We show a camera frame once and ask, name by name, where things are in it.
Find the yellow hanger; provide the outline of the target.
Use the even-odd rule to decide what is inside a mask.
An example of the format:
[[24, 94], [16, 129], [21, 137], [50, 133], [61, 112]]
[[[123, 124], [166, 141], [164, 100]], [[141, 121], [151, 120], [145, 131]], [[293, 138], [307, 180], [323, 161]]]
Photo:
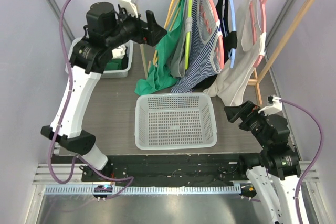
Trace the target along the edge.
[[[169, 10], [167, 13], [167, 17], [164, 23], [164, 28], [167, 31], [171, 31], [175, 22], [176, 22], [176, 16], [179, 14], [180, 12], [180, 8], [178, 7], [180, 0], [171, 0], [170, 5], [169, 5]], [[158, 52], [157, 50], [155, 50], [154, 55], [153, 55], [153, 59], [149, 61], [148, 63], [148, 72], [151, 68], [151, 66], [158, 66]]]

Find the grey tank top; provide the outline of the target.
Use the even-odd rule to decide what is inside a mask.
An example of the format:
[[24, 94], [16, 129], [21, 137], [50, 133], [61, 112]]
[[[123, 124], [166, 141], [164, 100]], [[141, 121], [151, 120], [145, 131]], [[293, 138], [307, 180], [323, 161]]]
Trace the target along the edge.
[[174, 49], [174, 54], [169, 58], [168, 66], [170, 73], [174, 78], [181, 78], [185, 75], [184, 62], [185, 62], [185, 22], [187, 20], [187, 0], [184, 1], [182, 28]]

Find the lime green hanger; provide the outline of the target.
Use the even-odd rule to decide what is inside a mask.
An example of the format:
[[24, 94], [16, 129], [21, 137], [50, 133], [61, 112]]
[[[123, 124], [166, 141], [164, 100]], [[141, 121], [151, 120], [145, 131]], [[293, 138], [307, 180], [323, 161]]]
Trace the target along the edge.
[[193, 0], [187, 0], [187, 20], [185, 22], [185, 62], [184, 69], [188, 69], [188, 60], [190, 54], [190, 45], [191, 45], [191, 30], [192, 30], [192, 2]]

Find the green tank top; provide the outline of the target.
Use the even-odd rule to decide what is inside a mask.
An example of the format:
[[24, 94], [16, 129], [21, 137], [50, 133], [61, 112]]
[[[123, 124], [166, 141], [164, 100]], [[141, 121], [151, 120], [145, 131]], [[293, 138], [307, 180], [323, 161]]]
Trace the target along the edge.
[[177, 79], [171, 75], [167, 61], [170, 56], [174, 54], [173, 51], [177, 45], [181, 32], [184, 1], [185, 0], [180, 0], [178, 3], [180, 12], [176, 16], [176, 22], [172, 30], [167, 31], [167, 34], [156, 46], [155, 50], [158, 51], [157, 67], [151, 66], [148, 77], [137, 81], [135, 88], [135, 93], [137, 95], [152, 94], [176, 84]]

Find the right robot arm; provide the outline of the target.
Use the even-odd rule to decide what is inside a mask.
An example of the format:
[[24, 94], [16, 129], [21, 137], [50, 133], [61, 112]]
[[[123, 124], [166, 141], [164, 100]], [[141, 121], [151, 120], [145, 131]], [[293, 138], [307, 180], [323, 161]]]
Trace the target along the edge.
[[237, 173], [251, 181], [267, 223], [308, 223], [299, 156], [288, 143], [288, 122], [279, 115], [282, 107], [281, 98], [269, 96], [264, 108], [251, 101], [224, 108], [228, 121], [241, 119], [239, 128], [250, 132], [262, 147], [260, 153], [239, 157]]

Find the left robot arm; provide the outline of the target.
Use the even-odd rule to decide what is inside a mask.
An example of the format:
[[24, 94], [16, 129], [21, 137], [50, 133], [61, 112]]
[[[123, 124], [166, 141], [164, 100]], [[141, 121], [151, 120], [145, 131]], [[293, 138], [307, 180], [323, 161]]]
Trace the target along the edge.
[[52, 123], [41, 128], [41, 134], [80, 155], [94, 167], [94, 176], [105, 182], [112, 174], [110, 162], [97, 147], [95, 136], [82, 129], [92, 92], [114, 49], [130, 40], [155, 46], [167, 32], [156, 22], [152, 11], [146, 11], [143, 21], [122, 7], [116, 11], [109, 2], [91, 5], [86, 20], [85, 35], [74, 44], [69, 57], [69, 79], [61, 105]]

